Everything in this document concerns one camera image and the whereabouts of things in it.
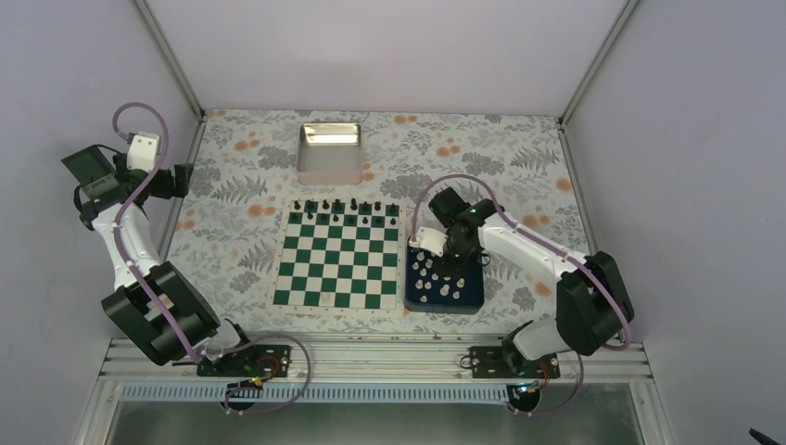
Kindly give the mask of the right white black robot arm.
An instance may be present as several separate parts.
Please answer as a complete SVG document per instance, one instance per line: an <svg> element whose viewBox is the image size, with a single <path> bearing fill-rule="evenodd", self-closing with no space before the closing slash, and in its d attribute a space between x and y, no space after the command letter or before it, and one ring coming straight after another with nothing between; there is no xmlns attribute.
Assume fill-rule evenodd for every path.
<svg viewBox="0 0 786 445"><path fill-rule="evenodd" d="M502 339L501 362L509 375L524 377L539 360L557 353L590 356L619 332L630 332L635 312L608 253L582 254L556 244L516 223L495 198L471 205L448 187L428 208L442 227L420 227L408 244L434 255L441 273L458 277L491 253L529 273L534 287L555 299L553 314Z"/></svg>

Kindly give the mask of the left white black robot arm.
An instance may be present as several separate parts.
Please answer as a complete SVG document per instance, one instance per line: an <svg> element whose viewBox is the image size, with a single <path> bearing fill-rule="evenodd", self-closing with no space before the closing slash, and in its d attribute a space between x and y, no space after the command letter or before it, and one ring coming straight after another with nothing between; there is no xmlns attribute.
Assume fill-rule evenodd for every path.
<svg viewBox="0 0 786 445"><path fill-rule="evenodd" d="M238 324L221 321L200 292L152 241L143 205L149 197L185 197L193 165L135 169L129 155L91 145L61 161L75 177L73 200L82 224L100 235L114 270L114 290L102 299L106 316L157 365L176 362L193 348L200 359L222 364L234 375L257 365L258 350Z"/></svg>

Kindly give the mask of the green white chess board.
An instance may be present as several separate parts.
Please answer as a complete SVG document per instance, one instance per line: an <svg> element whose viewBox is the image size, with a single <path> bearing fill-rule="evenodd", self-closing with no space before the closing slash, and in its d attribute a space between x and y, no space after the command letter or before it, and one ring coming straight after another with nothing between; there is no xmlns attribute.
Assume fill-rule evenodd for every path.
<svg viewBox="0 0 786 445"><path fill-rule="evenodd" d="M350 209L352 198L358 209ZM322 209L323 200L330 204ZM343 210L333 210L339 199ZM293 204L300 202L301 209ZM306 201L315 203L306 211ZM382 210L374 210L375 201ZM371 210L363 212L368 202ZM397 205L399 213L388 214ZM306 213L314 215L306 220ZM299 213L299 222L290 214ZM320 223L319 215L328 222ZM334 214L341 216L333 222ZM363 215L370 223L361 223ZM388 219L397 219L395 226ZM399 318L403 314L406 205L395 199L293 196L286 202L267 302L270 311L297 315Z"/></svg>

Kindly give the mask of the dark blue plastic tray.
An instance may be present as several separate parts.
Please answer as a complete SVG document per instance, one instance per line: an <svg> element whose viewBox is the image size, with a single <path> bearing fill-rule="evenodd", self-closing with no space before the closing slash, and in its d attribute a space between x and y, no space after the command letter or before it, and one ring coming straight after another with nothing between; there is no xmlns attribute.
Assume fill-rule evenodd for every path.
<svg viewBox="0 0 786 445"><path fill-rule="evenodd" d="M456 258L445 252L447 236L421 227L408 241L404 306L411 312L472 315L484 305L483 264L470 260L460 272L449 272Z"/></svg>

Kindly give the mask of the floral patterned table mat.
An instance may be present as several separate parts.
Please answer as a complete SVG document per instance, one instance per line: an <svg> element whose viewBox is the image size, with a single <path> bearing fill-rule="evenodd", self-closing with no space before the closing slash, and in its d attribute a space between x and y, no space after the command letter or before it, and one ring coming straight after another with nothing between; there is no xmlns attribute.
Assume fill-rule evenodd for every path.
<svg viewBox="0 0 786 445"><path fill-rule="evenodd" d="M476 202L494 193L522 224L572 249L588 242L551 117L216 109L208 118L169 259L222 317L249 331L503 334L540 320L555 299L501 257L484 271L473 315L406 311L394 319L274 313L266 308L284 200L298 181L298 134L311 122L361 126L362 179L342 195L412 206L434 180Z"/></svg>

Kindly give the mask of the pink metal tin box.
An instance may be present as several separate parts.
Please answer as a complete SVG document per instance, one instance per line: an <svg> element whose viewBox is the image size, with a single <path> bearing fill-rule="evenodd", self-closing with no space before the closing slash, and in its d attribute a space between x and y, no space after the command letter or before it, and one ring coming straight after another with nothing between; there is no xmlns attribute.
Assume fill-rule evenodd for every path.
<svg viewBox="0 0 786 445"><path fill-rule="evenodd" d="M301 184L359 184L362 170L358 123L310 122L300 127L296 172Z"/></svg>

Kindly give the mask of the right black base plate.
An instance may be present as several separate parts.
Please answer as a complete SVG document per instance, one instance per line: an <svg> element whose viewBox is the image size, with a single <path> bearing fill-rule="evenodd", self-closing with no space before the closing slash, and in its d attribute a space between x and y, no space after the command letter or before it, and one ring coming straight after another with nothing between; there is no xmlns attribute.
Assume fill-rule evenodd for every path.
<svg viewBox="0 0 786 445"><path fill-rule="evenodd" d="M459 366L469 370L475 379L558 378L561 376L555 354L537 361L526 361L517 351L508 353L502 347L474 346L459 359Z"/></svg>

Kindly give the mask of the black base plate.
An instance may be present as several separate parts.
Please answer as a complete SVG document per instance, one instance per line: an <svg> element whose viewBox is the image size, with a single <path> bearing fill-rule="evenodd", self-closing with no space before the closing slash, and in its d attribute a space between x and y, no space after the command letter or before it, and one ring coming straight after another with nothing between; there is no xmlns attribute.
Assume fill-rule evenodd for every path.
<svg viewBox="0 0 786 445"><path fill-rule="evenodd" d="M198 376L271 378L286 377L291 348L285 345L257 345L248 350L211 361L203 360L196 369Z"/></svg>
<svg viewBox="0 0 786 445"><path fill-rule="evenodd" d="M469 370L475 379L558 378L561 376L555 354L537 361L526 361L517 351L508 353L502 347L474 346L459 359L459 366Z"/></svg>

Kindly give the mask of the aluminium frame post left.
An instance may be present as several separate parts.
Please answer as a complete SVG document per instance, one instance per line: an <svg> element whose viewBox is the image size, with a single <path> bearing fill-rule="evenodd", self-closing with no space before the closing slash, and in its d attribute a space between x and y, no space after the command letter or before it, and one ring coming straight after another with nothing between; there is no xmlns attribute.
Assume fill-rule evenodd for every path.
<svg viewBox="0 0 786 445"><path fill-rule="evenodd" d="M153 8L146 0L131 0L130 3L140 16L146 32L154 42L168 73L177 85L185 103L192 113L201 120L204 117L205 109L201 106L194 88L187 79L184 68L175 55Z"/></svg>

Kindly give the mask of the aluminium frame post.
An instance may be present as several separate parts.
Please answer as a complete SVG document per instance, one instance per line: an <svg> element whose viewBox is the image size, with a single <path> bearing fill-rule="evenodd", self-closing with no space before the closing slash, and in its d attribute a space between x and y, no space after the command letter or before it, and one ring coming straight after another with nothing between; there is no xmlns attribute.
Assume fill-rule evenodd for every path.
<svg viewBox="0 0 786 445"><path fill-rule="evenodd" d="M564 108L564 112L559 119L560 128L563 132L577 112L581 101L590 89L596 75L599 73L603 64L605 63L605 60L614 49L616 42L620 38L623 31L626 29L629 21L638 9L640 3L641 0L627 0L624 2L618 14L616 15L612 26L605 34L600 47L595 53L585 73L583 74L576 90L571 95L570 100L568 101L566 107Z"/></svg>
<svg viewBox="0 0 786 445"><path fill-rule="evenodd" d="M185 103L192 113L201 120L204 117L205 109L201 106L194 88L187 79L184 68L175 55L153 8L146 0L131 0L130 3L140 16L146 32L154 42L168 73L177 85Z"/></svg>

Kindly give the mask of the aluminium front rail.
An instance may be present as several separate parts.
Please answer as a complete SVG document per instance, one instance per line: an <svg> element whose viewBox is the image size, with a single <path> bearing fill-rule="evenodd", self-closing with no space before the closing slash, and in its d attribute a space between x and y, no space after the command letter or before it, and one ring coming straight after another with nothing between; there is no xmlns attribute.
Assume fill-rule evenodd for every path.
<svg viewBox="0 0 786 445"><path fill-rule="evenodd" d="M455 338L413 337L408 341L368 337L303 337L314 383L470 384L478 380L460 359L473 344ZM586 383L651 383L653 371L641 344L625 351L601 350L585 358ZM194 365L157 366L127 340L110 342L99 377L118 381L186 381Z"/></svg>

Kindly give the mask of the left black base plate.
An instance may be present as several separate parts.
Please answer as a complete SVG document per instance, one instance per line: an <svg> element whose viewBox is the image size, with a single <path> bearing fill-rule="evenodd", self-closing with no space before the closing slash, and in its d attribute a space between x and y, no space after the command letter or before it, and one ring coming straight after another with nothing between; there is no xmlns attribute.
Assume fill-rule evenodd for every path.
<svg viewBox="0 0 786 445"><path fill-rule="evenodd" d="M271 378L286 377L291 348L285 345L257 345L248 350L211 361L203 360L196 369L198 376Z"/></svg>

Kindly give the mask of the aluminium frame post right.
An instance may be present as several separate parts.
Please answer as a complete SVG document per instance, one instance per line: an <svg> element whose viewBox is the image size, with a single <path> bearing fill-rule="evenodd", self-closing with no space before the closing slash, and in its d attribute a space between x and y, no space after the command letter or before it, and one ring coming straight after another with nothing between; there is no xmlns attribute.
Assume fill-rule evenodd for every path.
<svg viewBox="0 0 786 445"><path fill-rule="evenodd" d="M564 112L559 119L560 128L563 132L577 112L581 101L590 89L596 75L599 73L603 64L605 63L605 60L614 49L616 42L620 38L623 31L626 29L629 21L638 9L640 3L641 0L627 0L624 2L618 14L616 15L612 26L605 34L600 47L595 53L585 73L583 74L576 90L571 95L570 100L568 101L566 107L564 108Z"/></svg>

